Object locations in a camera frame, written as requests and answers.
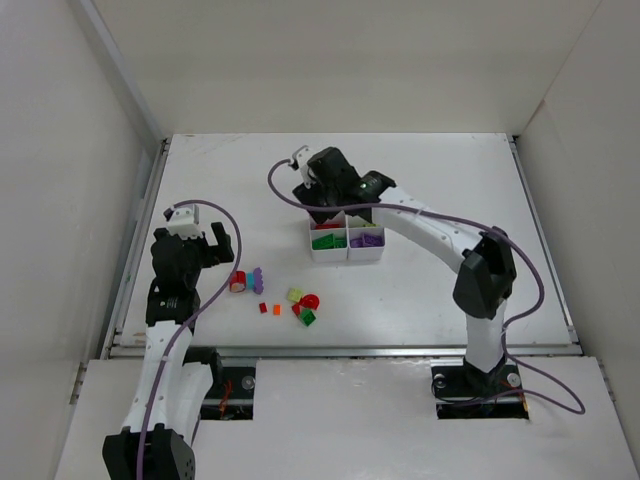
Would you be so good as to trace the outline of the green lego plate piece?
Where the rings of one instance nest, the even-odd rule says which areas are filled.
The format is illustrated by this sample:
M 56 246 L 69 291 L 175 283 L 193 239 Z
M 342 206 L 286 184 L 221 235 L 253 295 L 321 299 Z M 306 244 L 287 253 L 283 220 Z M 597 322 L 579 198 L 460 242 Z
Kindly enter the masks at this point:
M 311 241 L 313 250 L 329 250 L 334 249 L 333 243 L 336 236 L 334 234 L 327 234 L 321 237 L 315 238 Z

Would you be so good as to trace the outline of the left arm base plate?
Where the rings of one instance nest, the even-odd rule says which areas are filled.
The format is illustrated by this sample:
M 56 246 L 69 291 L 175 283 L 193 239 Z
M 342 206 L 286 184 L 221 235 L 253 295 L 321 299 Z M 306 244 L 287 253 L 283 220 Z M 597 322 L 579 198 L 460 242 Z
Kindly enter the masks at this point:
M 256 367 L 225 366 L 222 376 L 205 396 L 200 409 L 202 420 L 245 421 L 254 414 Z

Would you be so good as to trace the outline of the red lego brick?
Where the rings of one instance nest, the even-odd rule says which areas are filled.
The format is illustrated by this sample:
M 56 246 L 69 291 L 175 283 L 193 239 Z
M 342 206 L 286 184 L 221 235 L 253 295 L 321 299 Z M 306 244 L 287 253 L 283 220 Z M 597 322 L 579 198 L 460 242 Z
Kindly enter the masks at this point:
M 329 224 L 316 225 L 314 227 L 314 230 L 330 230 L 330 229 L 339 229 L 339 228 L 342 228 L 340 224 L 329 223 Z

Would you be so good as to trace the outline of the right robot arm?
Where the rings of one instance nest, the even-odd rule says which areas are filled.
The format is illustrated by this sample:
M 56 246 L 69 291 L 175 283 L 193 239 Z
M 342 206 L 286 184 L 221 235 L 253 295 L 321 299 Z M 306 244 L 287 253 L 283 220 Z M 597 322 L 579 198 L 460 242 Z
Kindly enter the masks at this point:
M 303 146 L 292 155 L 303 181 L 294 197 L 312 206 L 318 223 L 340 207 L 354 217 L 391 230 L 439 258 L 456 275 L 454 303 L 466 316 L 467 347 L 463 375 L 472 397 L 497 388 L 506 363 L 501 334 L 516 268 L 510 246 L 486 227 L 473 229 L 459 220 L 433 218 L 429 209 L 390 177 L 371 170 L 364 175 L 336 147 L 317 153 Z

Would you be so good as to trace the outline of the purple flower lego piece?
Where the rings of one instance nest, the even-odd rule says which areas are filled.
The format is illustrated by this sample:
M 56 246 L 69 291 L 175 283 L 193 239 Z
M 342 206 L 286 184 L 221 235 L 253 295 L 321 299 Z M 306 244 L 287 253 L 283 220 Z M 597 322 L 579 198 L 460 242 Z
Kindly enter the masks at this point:
M 261 295 L 264 292 L 264 276 L 263 276 L 262 268 L 257 267 L 248 273 L 254 274 L 255 285 L 254 285 L 254 289 L 251 291 L 257 295 Z

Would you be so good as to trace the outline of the red cylinder lego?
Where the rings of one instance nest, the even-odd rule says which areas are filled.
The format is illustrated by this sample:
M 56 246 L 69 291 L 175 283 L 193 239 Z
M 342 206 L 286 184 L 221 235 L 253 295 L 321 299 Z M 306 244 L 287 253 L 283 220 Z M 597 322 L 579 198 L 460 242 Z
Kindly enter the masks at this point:
M 231 293 L 241 293 L 247 288 L 246 273 L 241 270 L 235 271 L 229 280 L 229 291 Z

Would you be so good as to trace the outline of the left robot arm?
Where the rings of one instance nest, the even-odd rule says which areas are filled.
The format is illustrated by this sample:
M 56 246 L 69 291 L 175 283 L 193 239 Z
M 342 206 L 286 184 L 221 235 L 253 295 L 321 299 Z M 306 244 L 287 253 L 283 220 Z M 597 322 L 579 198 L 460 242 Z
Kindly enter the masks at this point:
M 112 479 L 195 476 L 193 442 L 218 368 L 212 348 L 186 359 L 201 309 L 197 283 L 203 270 L 235 261 L 223 224 L 215 222 L 211 229 L 213 244 L 197 223 L 154 232 L 142 370 L 120 432 L 106 436 L 102 446 Z

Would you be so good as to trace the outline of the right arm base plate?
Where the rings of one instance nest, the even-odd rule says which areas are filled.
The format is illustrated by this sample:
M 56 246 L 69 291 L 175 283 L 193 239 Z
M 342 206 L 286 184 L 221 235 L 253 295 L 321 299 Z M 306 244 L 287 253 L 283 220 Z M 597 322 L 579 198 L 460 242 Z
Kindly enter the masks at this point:
M 431 374 L 439 420 L 529 419 L 519 369 L 513 364 L 485 386 L 473 385 L 463 365 L 435 365 Z

